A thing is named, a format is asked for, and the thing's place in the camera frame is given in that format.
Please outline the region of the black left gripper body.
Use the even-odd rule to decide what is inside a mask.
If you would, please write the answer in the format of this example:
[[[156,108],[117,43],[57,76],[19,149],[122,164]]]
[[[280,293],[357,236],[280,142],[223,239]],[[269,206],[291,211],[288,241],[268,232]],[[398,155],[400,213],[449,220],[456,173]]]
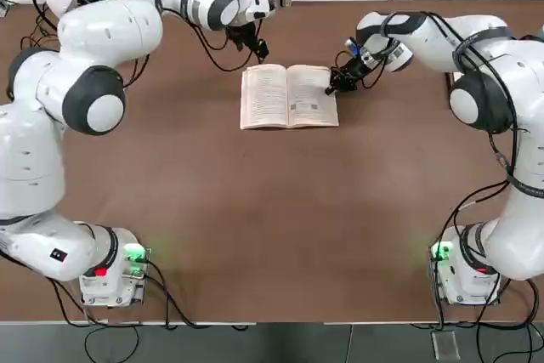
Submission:
[[[247,23],[243,26],[227,26],[226,35],[231,38],[239,39],[243,42],[244,47],[254,48],[255,43],[259,38],[258,33],[261,23],[256,25],[254,22]]]

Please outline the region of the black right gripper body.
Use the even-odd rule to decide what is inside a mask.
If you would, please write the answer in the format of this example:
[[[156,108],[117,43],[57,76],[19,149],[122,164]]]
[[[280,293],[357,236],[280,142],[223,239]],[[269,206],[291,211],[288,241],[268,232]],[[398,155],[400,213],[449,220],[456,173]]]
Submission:
[[[352,57],[337,69],[342,77],[348,79],[363,79],[370,73],[370,68],[359,56]]]

